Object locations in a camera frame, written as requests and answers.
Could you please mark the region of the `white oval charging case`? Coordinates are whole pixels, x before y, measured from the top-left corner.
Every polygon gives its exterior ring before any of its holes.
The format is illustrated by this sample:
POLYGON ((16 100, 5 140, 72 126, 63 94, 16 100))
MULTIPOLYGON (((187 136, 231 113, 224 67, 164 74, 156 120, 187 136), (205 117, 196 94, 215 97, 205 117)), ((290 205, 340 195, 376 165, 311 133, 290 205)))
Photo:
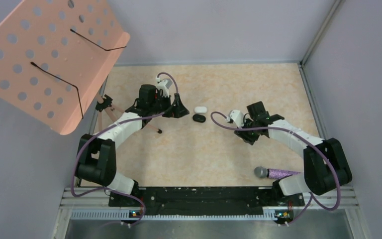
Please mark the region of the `white oval charging case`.
POLYGON ((195 114, 203 115, 208 112, 208 108, 204 106, 197 106, 193 109, 195 114))

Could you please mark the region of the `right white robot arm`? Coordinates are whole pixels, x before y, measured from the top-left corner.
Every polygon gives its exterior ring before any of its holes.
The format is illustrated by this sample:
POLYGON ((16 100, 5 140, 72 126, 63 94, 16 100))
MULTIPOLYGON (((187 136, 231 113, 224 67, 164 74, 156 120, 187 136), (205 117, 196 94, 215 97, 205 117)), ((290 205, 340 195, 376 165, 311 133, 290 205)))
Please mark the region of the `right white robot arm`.
POLYGON ((323 195, 352 181, 353 176, 342 144, 335 138, 323 139, 291 125, 281 115, 271 115, 262 102, 247 106, 247 113, 231 110, 220 113, 234 134, 253 145, 260 136, 287 146, 303 160, 303 171, 278 179, 273 187, 272 200, 285 205, 292 195, 310 192, 323 195))

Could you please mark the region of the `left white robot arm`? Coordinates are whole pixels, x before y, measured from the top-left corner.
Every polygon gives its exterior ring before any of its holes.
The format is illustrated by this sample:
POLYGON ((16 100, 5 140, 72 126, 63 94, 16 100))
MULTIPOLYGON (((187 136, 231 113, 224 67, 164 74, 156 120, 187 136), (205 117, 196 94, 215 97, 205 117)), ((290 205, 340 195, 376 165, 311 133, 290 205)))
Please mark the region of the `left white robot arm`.
POLYGON ((189 113, 179 93, 171 96, 168 90, 142 85, 138 98, 117 121, 95 135, 81 137, 74 176, 121 193, 121 200, 128 206, 137 204, 140 193, 134 189, 136 182, 117 171, 117 148, 153 118, 179 119, 189 113))

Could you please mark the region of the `purple glitter microphone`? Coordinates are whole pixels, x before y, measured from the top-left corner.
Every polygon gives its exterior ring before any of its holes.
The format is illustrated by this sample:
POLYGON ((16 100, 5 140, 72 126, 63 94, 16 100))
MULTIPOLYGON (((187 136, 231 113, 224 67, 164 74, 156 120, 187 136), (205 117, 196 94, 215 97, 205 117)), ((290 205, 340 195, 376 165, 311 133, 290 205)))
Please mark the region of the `purple glitter microphone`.
POLYGON ((297 175, 299 172, 289 171, 289 170, 281 170, 281 169, 272 169, 265 168, 262 166, 258 166, 254 169, 254 174, 256 177, 261 179, 282 179, 289 176, 297 175))

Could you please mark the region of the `pink perforated music stand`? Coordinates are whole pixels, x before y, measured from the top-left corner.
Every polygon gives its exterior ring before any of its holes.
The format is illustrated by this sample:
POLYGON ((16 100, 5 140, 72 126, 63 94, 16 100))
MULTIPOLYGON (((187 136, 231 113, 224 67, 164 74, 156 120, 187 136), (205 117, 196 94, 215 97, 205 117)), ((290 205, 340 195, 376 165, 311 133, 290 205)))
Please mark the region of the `pink perforated music stand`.
POLYGON ((70 134, 129 40, 105 0, 23 0, 0 23, 0 98, 70 134))

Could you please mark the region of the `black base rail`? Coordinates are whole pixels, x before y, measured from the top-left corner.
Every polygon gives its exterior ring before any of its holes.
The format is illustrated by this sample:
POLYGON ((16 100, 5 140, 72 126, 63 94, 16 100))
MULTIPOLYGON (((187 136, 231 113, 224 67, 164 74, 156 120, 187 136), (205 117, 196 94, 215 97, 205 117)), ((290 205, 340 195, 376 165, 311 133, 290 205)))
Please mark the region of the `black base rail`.
POLYGON ((302 194, 280 197, 271 187, 140 187, 133 198, 111 193, 110 207, 141 207, 147 216, 262 215, 267 207, 304 206, 302 194))

